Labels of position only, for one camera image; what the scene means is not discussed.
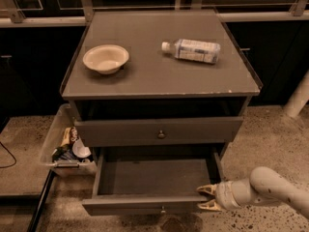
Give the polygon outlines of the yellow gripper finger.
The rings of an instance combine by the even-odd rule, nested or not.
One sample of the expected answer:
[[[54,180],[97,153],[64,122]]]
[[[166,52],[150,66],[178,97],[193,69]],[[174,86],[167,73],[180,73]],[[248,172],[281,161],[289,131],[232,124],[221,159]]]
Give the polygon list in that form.
[[[216,188],[217,188],[217,185],[204,185],[204,186],[198,187],[197,191],[200,194],[204,193],[204,194],[215,196]]]
[[[220,212],[222,210],[220,205],[214,199],[207,202],[199,203],[198,208],[204,211],[212,211],[212,212]]]

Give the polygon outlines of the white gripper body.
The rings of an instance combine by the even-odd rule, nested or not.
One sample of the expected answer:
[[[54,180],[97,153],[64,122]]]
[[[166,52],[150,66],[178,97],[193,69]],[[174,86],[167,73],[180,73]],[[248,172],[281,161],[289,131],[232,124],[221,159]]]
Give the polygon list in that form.
[[[221,182],[215,190],[216,203],[224,210],[239,209],[240,205],[236,201],[232,191],[232,182]]]

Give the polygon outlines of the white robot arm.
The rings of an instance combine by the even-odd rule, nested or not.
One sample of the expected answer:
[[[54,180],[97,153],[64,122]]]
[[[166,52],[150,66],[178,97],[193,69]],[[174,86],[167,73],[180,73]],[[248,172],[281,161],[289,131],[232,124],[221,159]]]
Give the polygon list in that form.
[[[265,166],[254,168],[248,178],[200,186],[197,192],[210,197],[208,201],[197,204],[204,211],[234,210],[247,205],[279,206],[284,203],[309,218],[309,192],[297,188]]]

